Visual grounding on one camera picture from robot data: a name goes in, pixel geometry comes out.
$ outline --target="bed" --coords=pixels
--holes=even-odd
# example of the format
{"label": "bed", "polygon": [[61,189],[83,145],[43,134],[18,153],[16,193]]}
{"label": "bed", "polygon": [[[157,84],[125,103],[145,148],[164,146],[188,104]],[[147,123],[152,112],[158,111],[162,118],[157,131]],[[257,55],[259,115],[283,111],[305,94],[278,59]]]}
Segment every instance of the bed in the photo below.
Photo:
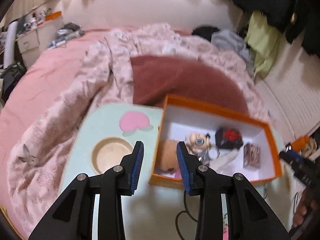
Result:
{"label": "bed", "polygon": [[[148,69],[155,71],[161,68],[168,72],[165,66],[180,65],[181,68],[177,68],[180,72],[177,70],[175,73],[176,79],[179,79],[179,75],[186,75],[182,67],[186,61],[191,62],[193,68],[204,67],[197,65],[202,62],[210,67],[209,72],[212,69],[217,71],[210,75],[219,77],[221,82],[228,82],[230,90],[220,90],[225,93],[223,98],[228,100],[212,98],[204,90],[198,93],[203,97],[184,95],[185,88],[174,93],[216,103],[273,123],[245,71],[245,63],[231,51],[219,51],[204,39],[188,35],[200,23],[235,30],[241,14],[228,1],[197,0],[203,7],[214,8],[215,14],[221,17],[209,19],[207,14],[201,12],[202,16],[195,20],[189,17],[189,8],[184,4],[186,0],[174,0],[177,2],[175,10],[159,16],[152,14],[148,18],[142,16],[140,10],[139,20],[132,20],[133,13],[121,18],[121,13],[125,14],[128,10],[125,5],[130,3],[130,0],[122,0],[122,7],[117,5],[117,9],[122,10],[119,17],[103,20],[103,17],[107,19],[106,12],[102,13],[103,16],[99,12],[95,15],[89,12],[102,1],[90,1],[84,6],[85,12],[92,17],[91,21],[79,10],[77,13],[73,11],[78,0],[53,0],[46,5],[61,9],[67,22],[82,21],[79,24],[85,27],[86,35],[68,42],[65,48],[44,51],[20,80],[0,113],[0,205],[7,208],[8,216],[24,237],[29,236],[57,197],[64,163],[77,135],[77,128],[87,113],[110,102],[161,106],[164,95],[172,92],[172,83],[176,80],[167,87],[163,86],[161,91],[153,87],[146,95],[146,87],[141,84],[153,76]],[[188,3],[196,13],[198,6],[193,4],[193,0],[188,0]],[[166,5],[158,3],[156,6],[163,9]],[[171,20],[173,12],[179,10],[181,17],[175,16]],[[159,19],[168,20],[172,26],[154,23]],[[128,25],[139,27],[101,27]],[[186,31],[179,33],[174,27]],[[177,58],[185,62],[176,62]],[[217,88],[221,88],[221,84],[217,82]],[[55,122],[64,127],[53,125]],[[54,142],[52,138],[58,137],[62,141]],[[45,155],[42,163],[34,163],[38,154]]]}

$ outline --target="orange box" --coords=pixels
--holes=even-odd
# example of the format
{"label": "orange box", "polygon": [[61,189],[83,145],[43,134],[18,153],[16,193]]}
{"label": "orange box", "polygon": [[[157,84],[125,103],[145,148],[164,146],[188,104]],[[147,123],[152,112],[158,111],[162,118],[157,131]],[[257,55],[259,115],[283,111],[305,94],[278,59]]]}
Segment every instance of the orange box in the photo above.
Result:
{"label": "orange box", "polygon": [[45,17],[45,20],[46,20],[46,21],[50,21],[50,20],[53,20],[53,19],[55,19],[55,18],[60,17],[61,15],[62,15],[62,11],[54,12],[54,13],[46,16],[46,17]]}
{"label": "orange box", "polygon": [[232,176],[240,172],[255,186],[282,176],[276,143],[267,123],[221,106],[167,95],[149,183],[163,187],[183,188],[181,179],[164,175],[164,172],[161,172],[156,166],[160,140],[184,141],[192,132],[200,134],[209,132],[211,142],[213,142],[215,131],[220,127],[238,129],[243,136],[244,144],[252,142],[259,145],[261,149],[260,169],[253,170],[243,167],[243,147],[241,147],[237,158],[228,164],[226,171],[229,174],[225,175]]}

